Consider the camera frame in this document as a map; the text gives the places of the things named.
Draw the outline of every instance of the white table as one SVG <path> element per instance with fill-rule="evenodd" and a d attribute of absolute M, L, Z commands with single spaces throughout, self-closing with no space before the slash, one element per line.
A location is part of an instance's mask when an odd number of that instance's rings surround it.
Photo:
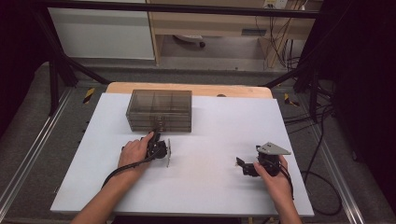
<path fill-rule="evenodd" d="M 131 94 L 104 93 L 95 109 L 51 211 L 76 213 L 117 168 L 120 149 L 145 133 L 132 133 L 125 112 Z M 153 161 L 115 208 L 116 214 L 262 217 L 276 210 L 258 177 L 245 176 L 235 158 L 255 161 L 268 141 L 292 152 L 274 99 L 192 97 L 192 132 L 163 133 L 171 140 L 169 168 Z M 293 153 L 285 156 L 302 217 L 313 216 Z"/>

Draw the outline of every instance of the gray floor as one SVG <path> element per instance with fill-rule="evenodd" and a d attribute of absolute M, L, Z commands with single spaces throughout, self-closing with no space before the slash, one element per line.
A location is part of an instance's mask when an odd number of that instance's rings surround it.
<path fill-rule="evenodd" d="M 165 38 L 163 60 L 159 66 L 145 65 L 131 68 L 118 64 L 117 68 L 95 66 L 93 70 L 103 77 L 117 81 L 149 81 L 175 83 L 205 83 L 225 85 L 264 84 L 284 72 L 278 67 L 262 73 L 264 57 L 258 49 L 258 42 L 253 38 L 206 37 L 206 47 L 200 49 L 196 44 L 185 43 L 172 36 Z M 106 86 L 96 85 L 95 93 L 87 105 L 82 103 L 91 81 L 79 75 L 81 84 L 72 90 L 70 100 L 58 123 L 41 150 L 34 167 L 21 186 L 13 204 L 9 207 L 6 222 L 20 223 L 55 223 L 70 220 L 72 216 L 53 214 L 50 206 L 55 197 L 54 191 L 62 183 L 64 175 L 78 148 L 78 141 L 83 137 L 93 110 Z M 42 66 L 35 76 L 35 81 L 15 119 L 0 140 L 0 190 L 3 192 L 12 176 L 17 171 L 24 156 L 33 144 L 41 127 L 48 118 L 50 105 L 48 67 Z M 302 103 L 306 94 L 295 94 L 291 88 L 293 80 L 288 80 L 273 89 L 273 95 L 279 102 L 284 118 L 305 113 L 302 106 L 285 104 L 284 93 L 292 101 Z M 319 102 L 326 105 L 325 99 Z M 299 130 L 309 123 L 287 126 L 288 132 Z M 336 117 L 325 119 L 325 140 L 350 187 L 354 200 L 361 210 L 366 223 L 396 223 L 396 218 L 377 187 L 366 165 L 354 162 L 351 150 L 343 136 Z M 307 168 L 318 141 L 310 128 L 290 134 L 290 141 L 301 170 Z M 331 177 L 320 155 L 315 159 L 312 171 L 328 180 Z M 337 199 L 329 186 L 315 178 L 308 177 L 307 189 L 314 207 L 320 211 L 331 212 L 337 208 Z M 336 216 L 323 216 L 316 213 L 314 217 L 305 217 L 305 223 L 349 223 L 344 210 Z"/>

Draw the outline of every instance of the white cabinet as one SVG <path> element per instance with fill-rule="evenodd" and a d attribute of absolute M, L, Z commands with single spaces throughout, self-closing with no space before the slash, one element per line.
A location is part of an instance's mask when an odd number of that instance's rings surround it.
<path fill-rule="evenodd" d="M 49 13 L 70 57 L 154 60 L 147 12 L 49 8 Z"/>

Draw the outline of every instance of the black cable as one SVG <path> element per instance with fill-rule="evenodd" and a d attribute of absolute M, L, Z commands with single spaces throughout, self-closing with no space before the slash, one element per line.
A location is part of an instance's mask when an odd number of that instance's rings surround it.
<path fill-rule="evenodd" d="M 338 213 L 341 212 L 341 209 L 343 208 L 343 202 L 342 202 L 342 199 L 341 199 L 341 195 L 340 195 L 340 193 L 338 192 L 337 188 L 336 188 L 329 180 L 327 180 L 327 179 L 324 178 L 323 176 L 318 175 L 318 174 L 316 174 L 316 173 L 314 173 L 314 172 L 312 172 L 312 171 L 309 171 L 309 172 L 308 172 L 308 171 L 301 171 L 301 174 L 307 174 L 307 175 L 310 174 L 310 175 L 314 175 L 314 176 L 316 176 L 317 178 L 323 180 L 323 181 L 326 182 L 328 185 L 330 185 L 330 187 L 332 188 L 332 190 L 334 190 L 335 195 L 337 196 L 338 207 L 337 207 L 337 209 L 336 209 L 334 212 L 323 212 L 323 211 L 318 210 L 316 207 L 312 206 L 312 209 L 314 209 L 314 211 L 316 211 L 316 212 L 318 212 L 318 213 L 320 213 L 320 214 L 322 214 L 322 215 L 324 215 L 324 216 L 335 216 L 335 215 L 337 215 Z"/>
<path fill-rule="evenodd" d="M 283 62 L 286 62 L 286 63 L 289 63 L 288 58 L 286 57 L 286 46 L 288 45 L 288 42 L 289 42 L 289 40 L 287 39 L 285 42 L 285 45 L 283 45 L 282 54 L 281 54 Z"/>
<path fill-rule="evenodd" d="M 323 36 L 319 42 L 314 46 L 314 48 L 309 51 L 304 58 L 301 59 L 301 63 L 305 63 L 306 60 L 315 52 L 317 51 L 319 48 L 321 48 L 323 45 L 323 43 L 325 43 L 325 41 L 327 41 L 327 38 L 334 32 L 334 30 L 338 27 L 338 25 L 340 24 L 341 20 L 345 17 L 345 15 L 347 14 L 348 10 L 351 8 L 352 3 L 354 0 L 349 0 L 348 6 L 346 7 L 346 10 L 343 12 L 343 14 L 339 17 L 338 21 L 335 23 L 335 25 L 330 29 L 329 32 L 326 33 L 325 36 Z"/>
<path fill-rule="evenodd" d="M 292 51 L 293 51 L 293 43 L 294 43 L 294 40 L 292 39 L 292 40 L 290 41 L 290 50 L 289 50 L 289 58 L 288 58 L 288 62 L 289 62 L 288 71 L 289 71 L 289 69 L 294 69 L 293 66 L 292 66 L 292 64 L 291 64 L 291 57 L 292 57 Z"/>
<path fill-rule="evenodd" d="M 324 125 L 323 125 L 323 123 L 324 123 L 324 115 L 325 115 L 325 113 L 326 113 L 327 108 L 329 108 L 329 106 L 330 106 L 330 105 L 327 105 L 327 106 L 323 109 L 323 113 L 322 113 L 321 121 L 320 121 L 320 131 L 321 131 L 321 134 L 320 134 L 320 138 L 319 138 L 319 141 L 318 141 L 318 145 L 317 145 L 317 147 L 315 148 L 314 155 L 312 156 L 311 161 L 309 162 L 308 168 L 306 169 L 306 171 L 307 171 L 308 173 L 311 171 L 312 164 L 314 163 L 315 157 L 316 157 L 317 154 L 318 154 L 318 151 L 319 151 L 319 149 L 320 149 L 321 142 L 322 142 L 322 140 L 323 140 L 323 135 L 324 135 Z M 304 177 L 304 183 L 306 183 L 307 178 L 308 178 L 308 175 L 305 175 L 305 177 Z"/>
<path fill-rule="evenodd" d="M 135 168 L 136 166 L 138 166 L 138 165 L 140 165 L 140 164 L 142 164 L 142 163 L 155 160 L 155 156 L 157 155 L 157 153 L 158 153 L 159 151 L 160 151 L 160 150 L 155 151 L 151 156 L 145 158 L 145 159 L 142 160 L 142 161 L 133 162 L 133 163 L 131 163 L 131 164 L 124 165 L 124 166 L 121 166 L 121 167 L 117 168 L 116 170 L 114 170 L 113 172 L 111 172 L 110 175 L 107 176 L 105 182 L 104 182 L 103 185 L 102 185 L 102 188 L 105 186 L 105 184 L 107 184 L 108 180 L 109 180 L 111 177 L 113 177 L 114 175 L 116 175 L 117 173 L 119 173 L 119 172 L 121 172 L 121 171 L 124 171 L 124 170 L 127 170 L 127 169 L 130 169 L 130 168 Z"/>
<path fill-rule="evenodd" d="M 275 7 L 272 6 L 272 5 L 265 6 L 264 8 L 266 8 L 266 7 L 275 8 Z M 269 17 L 269 20 L 270 20 L 270 39 L 269 39 L 269 40 L 266 39 L 266 40 L 270 42 L 271 46 L 273 47 L 274 51 L 276 52 L 276 57 L 278 58 L 280 64 L 281 64 L 282 66 L 288 68 L 288 70 L 289 70 L 288 60 L 287 60 L 286 57 L 285 57 L 287 44 L 284 45 L 284 47 L 283 47 L 283 49 L 282 49 L 282 52 L 281 52 L 281 55 L 279 55 L 279 52 L 278 52 L 278 50 L 277 50 L 277 48 L 276 48 L 276 41 L 277 41 L 279 38 L 283 38 L 283 37 L 285 36 L 285 33 L 286 33 L 286 31 L 287 31 L 287 27 L 288 27 L 289 24 L 290 24 L 291 18 L 289 18 L 289 19 L 285 22 L 285 24 L 282 25 L 282 27 L 279 29 L 278 34 L 276 35 L 276 37 L 274 37 L 274 35 L 273 35 L 273 32 L 274 32 L 274 25 L 275 25 L 275 19 L 276 19 L 276 18 L 274 18 L 274 17 Z M 255 21 L 256 21 L 257 30 L 259 31 L 259 35 L 260 35 L 261 37 L 263 37 L 262 34 L 261 34 L 261 30 L 260 30 L 259 24 L 258 24 L 258 22 L 257 22 L 257 16 L 255 17 Z"/>
<path fill-rule="evenodd" d="M 325 181 L 326 183 L 328 183 L 328 184 L 332 187 L 332 189 L 334 190 L 334 192 L 335 192 L 335 194 L 336 194 L 336 196 L 337 196 L 338 202 L 339 202 L 338 208 L 337 208 L 336 211 L 331 212 L 331 213 L 323 212 L 323 211 L 320 211 L 320 210 L 318 210 L 317 208 L 315 208 L 315 207 L 313 206 L 314 211 L 316 211 L 316 212 L 318 212 L 318 213 L 320 213 L 320 214 L 322 214 L 322 215 L 325 215 L 325 216 L 335 216 L 335 215 L 337 215 L 337 214 L 341 211 L 341 209 L 342 209 L 342 200 L 341 200 L 341 196 L 340 196 L 338 190 L 335 188 L 335 186 L 334 186 L 330 181 L 328 181 L 328 180 L 326 180 L 324 177 L 322 177 L 321 175 L 318 175 L 318 174 L 315 174 L 315 173 L 311 172 L 312 164 L 314 163 L 314 160 L 315 160 L 315 157 L 316 157 L 317 154 L 318 154 L 318 150 L 319 150 L 319 148 L 320 148 L 321 142 L 323 141 L 323 136 L 324 136 L 324 125 L 323 125 L 323 124 L 324 124 L 324 120 L 325 120 L 324 116 L 326 115 L 326 110 L 327 110 L 330 106 L 331 106 L 331 105 L 327 105 L 327 106 L 323 109 L 323 112 L 322 112 L 322 114 L 321 114 L 321 121 L 320 121 L 320 130 L 321 130 L 321 134 L 320 134 L 320 138 L 319 138 L 319 140 L 318 140 L 318 145 L 317 145 L 317 147 L 315 148 L 315 151 L 314 151 L 314 154 L 313 154 L 313 156 L 312 156 L 312 158 L 311 158 L 311 161 L 309 162 L 308 168 L 307 168 L 306 171 L 301 171 L 302 174 L 305 174 L 305 176 L 304 176 L 304 184 L 305 184 L 305 185 L 306 185 L 306 182 L 307 182 L 307 179 L 308 179 L 308 175 L 314 175 L 314 176 L 316 176 L 316 177 L 322 179 L 322 180 Z"/>
<path fill-rule="evenodd" d="M 315 123 L 315 124 L 306 125 L 305 127 L 300 128 L 300 129 L 297 129 L 297 130 L 295 130 L 295 131 L 292 131 L 291 133 L 288 133 L 288 134 L 297 133 L 297 132 L 299 132 L 299 131 L 301 131 L 301 130 L 304 130 L 304 129 L 306 129 L 306 128 L 312 127 L 312 126 L 314 126 L 314 125 L 316 125 L 316 123 Z"/>
<path fill-rule="evenodd" d="M 280 173 L 282 173 L 286 179 L 288 179 L 289 185 L 290 185 L 290 191 L 291 191 L 291 198 L 294 200 L 294 188 L 293 188 L 293 183 L 291 182 L 291 176 L 289 174 L 288 169 L 284 167 L 282 164 L 280 164 Z"/>
<path fill-rule="evenodd" d="M 328 106 L 328 105 L 318 106 L 318 107 L 317 107 L 317 110 L 320 110 L 321 108 L 326 107 L 326 106 Z M 293 116 L 293 117 L 285 117 L 285 118 L 283 118 L 283 119 L 296 119 L 296 118 L 299 118 L 299 117 L 302 117 L 302 116 L 306 116 L 306 115 L 309 115 L 309 112 L 303 113 L 303 114 L 301 114 L 301 115 L 296 115 L 296 116 Z"/>
<path fill-rule="evenodd" d="M 328 114 L 330 114 L 332 112 L 333 112 L 333 109 L 331 109 L 329 111 L 323 111 L 322 113 L 318 113 L 318 114 L 316 114 L 316 116 L 322 116 L 323 117 L 323 116 L 328 115 Z M 290 119 L 290 120 L 285 120 L 284 119 L 284 123 L 285 123 L 285 126 L 290 126 L 290 125 L 298 124 L 298 123 L 301 123 L 301 122 L 304 122 L 304 121 L 308 121 L 308 120 L 311 120 L 311 119 L 312 119 L 312 117 L 304 117 L 304 118 L 301 118 L 301 119 Z"/>

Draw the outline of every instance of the wooden table edge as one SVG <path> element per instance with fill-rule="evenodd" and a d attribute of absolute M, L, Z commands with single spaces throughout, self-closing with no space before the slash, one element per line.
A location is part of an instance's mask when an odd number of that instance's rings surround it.
<path fill-rule="evenodd" d="M 270 89 L 265 87 L 147 82 L 112 82 L 107 86 L 106 93 L 132 93 L 134 90 L 192 91 L 192 95 L 199 96 L 273 98 Z"/>

